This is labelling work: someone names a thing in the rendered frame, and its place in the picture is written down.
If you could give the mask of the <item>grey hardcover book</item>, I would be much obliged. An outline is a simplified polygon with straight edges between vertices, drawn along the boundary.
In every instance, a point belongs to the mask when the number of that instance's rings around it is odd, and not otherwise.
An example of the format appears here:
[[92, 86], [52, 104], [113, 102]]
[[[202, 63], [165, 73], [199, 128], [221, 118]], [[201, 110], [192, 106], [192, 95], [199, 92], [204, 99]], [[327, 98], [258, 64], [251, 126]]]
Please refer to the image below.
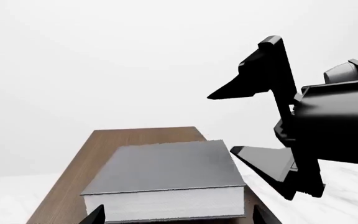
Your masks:
[[243, 217], [245, 183], [223, 141], [125, 146], [82, 192], [107, 223]]

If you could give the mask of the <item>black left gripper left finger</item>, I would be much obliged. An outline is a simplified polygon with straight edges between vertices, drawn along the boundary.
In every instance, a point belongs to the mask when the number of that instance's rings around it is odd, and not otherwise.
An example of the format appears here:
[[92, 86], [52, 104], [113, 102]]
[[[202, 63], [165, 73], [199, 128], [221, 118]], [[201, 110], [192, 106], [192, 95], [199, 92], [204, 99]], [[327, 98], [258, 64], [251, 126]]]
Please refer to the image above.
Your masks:
[[79, 222], [79, 224], [104, 224], [105, 219], [104, 205], [100, 205]]

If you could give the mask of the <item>brown wooden cabinet top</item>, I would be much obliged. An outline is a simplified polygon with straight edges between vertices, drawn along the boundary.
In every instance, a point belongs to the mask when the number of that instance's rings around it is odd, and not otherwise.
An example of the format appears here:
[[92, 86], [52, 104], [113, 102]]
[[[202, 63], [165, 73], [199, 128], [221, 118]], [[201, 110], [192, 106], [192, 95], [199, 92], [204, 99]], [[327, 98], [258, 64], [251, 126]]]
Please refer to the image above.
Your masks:
[[[119, 147], [192, 141], [206, 142], [195, 127], [95, 130], [26, 224], [79, 224], [86, 216], [80, 192]], [[244, 218], [131, 224], [254, 224], [254, 205], [269, 209], [249, 187], [245, 188], [245, 196]]]

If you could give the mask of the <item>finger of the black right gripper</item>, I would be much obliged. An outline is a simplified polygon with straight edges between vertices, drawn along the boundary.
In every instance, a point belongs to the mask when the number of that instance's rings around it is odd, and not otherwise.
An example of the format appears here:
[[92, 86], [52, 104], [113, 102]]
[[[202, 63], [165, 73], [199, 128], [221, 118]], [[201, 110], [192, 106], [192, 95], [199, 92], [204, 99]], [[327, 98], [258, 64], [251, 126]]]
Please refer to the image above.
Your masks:
[[297, 191], [298, 172], [291, 169], [294, 158], [289, 148], [235, 146], [230, 153], [250, 167], [284, 199], [291, 201]]
[[209, 100], [225, 100], [231, 98], [248, 98], [257, 93], [270, 90], [267, 85], [267, 68], [270, 53], [256, 50], [238, 66], [238, 74], [233, 80], [223, 85], [209, 96]]

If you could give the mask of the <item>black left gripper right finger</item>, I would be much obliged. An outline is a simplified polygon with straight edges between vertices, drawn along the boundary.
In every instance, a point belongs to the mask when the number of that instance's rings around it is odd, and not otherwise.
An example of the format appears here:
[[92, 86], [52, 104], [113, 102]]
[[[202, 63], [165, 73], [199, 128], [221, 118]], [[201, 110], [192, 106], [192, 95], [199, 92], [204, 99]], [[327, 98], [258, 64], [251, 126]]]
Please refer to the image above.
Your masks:
[[259, 205], [254, 205], [253, 222], [254, 224], [282, 224], [270, 210], [266, 210]]

